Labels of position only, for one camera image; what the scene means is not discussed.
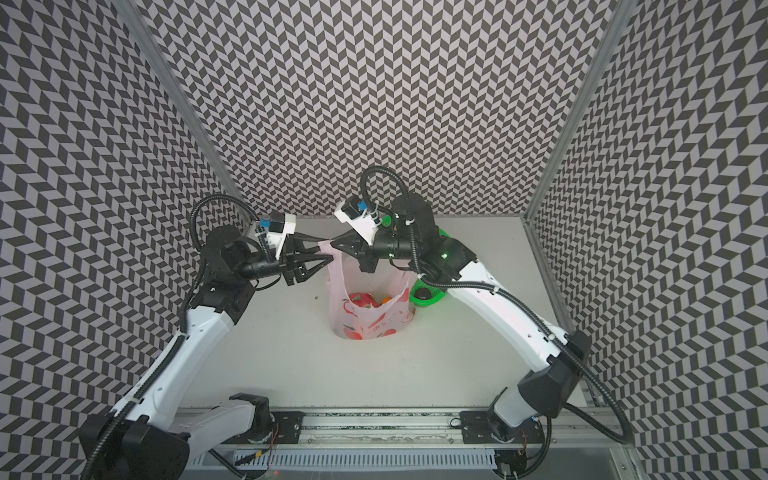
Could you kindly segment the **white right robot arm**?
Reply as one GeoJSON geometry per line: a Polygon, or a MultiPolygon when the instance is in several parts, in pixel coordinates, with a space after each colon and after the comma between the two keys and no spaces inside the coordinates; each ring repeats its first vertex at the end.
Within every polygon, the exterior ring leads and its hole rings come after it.
{"type": "Polygon", "coordinates": [[[446,292],[487,321],[522,357],[527,374],[504,389],[487,410],[492,435],[509,442],[524,422],[537,415],[557,417],[583,377],[572,361],[588,358],[590,340],[568,333],[521,301],[502,294],[502,286],[476,254],[438,228],[430,204],[420,195],[398,196],[390,208],[375,210],[353,195],[335,208],[349,231],[332,246],[374,272],[383,259],[407,259],[424,273],[426,286],[446,292]]]}

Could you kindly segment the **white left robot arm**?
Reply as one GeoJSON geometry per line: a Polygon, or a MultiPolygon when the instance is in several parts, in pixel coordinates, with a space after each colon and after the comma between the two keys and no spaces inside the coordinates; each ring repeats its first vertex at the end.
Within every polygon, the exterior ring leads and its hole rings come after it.
{"type": "Polygon", "coordinates": [[[233,225],[199,239],[201,265],[180,307],[181,326],[138,383],[107,413],[91,415],[78,437],[84,479],[177,479],[188,463],[232,438],[270,443],[278,427],[265,396],[239,393],[191,421],[177,422],[181,401],[217,345],[240,321],[257,281],[295,285],[332,258],[316,237],[233,225]]]}

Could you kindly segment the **pink plastic bag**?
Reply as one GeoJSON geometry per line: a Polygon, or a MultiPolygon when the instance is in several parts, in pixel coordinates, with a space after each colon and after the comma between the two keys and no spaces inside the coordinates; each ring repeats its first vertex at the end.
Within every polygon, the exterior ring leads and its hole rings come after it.
{"type": "Polygon", "coordinates": [[[416,307],[410,293],[416,282],[412,272],[401,271],[381,260],[373,273],[359,269],[356,259],[320,243],[333,256],[327,266],[328,324],[339,337],[372,340],[394,335],[414,319],[416,307]]]}

